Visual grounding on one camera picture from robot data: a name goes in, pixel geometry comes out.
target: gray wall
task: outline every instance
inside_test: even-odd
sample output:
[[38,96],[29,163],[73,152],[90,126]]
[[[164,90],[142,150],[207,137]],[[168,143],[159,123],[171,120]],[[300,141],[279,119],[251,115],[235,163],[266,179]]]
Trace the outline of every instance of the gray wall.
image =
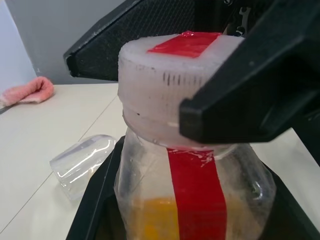
[[106,83],[73,78],[63,54],[124,0],[6,0],[38,76],[55,84]]

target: clear plastic bottle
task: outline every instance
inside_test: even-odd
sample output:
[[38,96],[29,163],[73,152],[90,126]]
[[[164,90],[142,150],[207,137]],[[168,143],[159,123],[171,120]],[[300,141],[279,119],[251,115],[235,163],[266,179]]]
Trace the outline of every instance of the clear plastic bottle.
[[192,59],[147,54],[175,37],[129,42],[119,55],[128,131],[114,190],[127,239],[257,240],[276,193],[271,174],[249,144],[202,145],[181,136],[178,124],[182,99],[241,39],[220,36]]

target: white wall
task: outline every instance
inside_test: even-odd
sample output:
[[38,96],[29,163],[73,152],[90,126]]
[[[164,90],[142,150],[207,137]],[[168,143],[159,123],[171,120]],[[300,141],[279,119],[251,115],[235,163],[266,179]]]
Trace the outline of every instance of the white wall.
[[36,77],[17,26],[4,0],[0,0],[0,94]]

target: clear plastic cup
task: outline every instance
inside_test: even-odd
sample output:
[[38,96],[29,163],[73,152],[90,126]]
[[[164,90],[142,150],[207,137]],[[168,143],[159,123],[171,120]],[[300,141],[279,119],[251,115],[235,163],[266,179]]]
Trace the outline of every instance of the clear plastic cup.
[[70,200],[81,198],[90,178],[116,145],[108,135],[87,137],[50,161],[50,166]]

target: white cap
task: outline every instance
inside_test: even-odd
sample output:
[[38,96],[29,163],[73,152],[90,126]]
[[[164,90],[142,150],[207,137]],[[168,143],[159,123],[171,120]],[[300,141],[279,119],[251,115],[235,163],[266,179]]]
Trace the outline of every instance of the white cap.
[[202,148],[179,133],[179,105],[214,75],[242,37],[219,36],[197,58],[147,52],[177,35],[141,38],[119,54],[118,96],[127,125],[147,141],[169,148]]

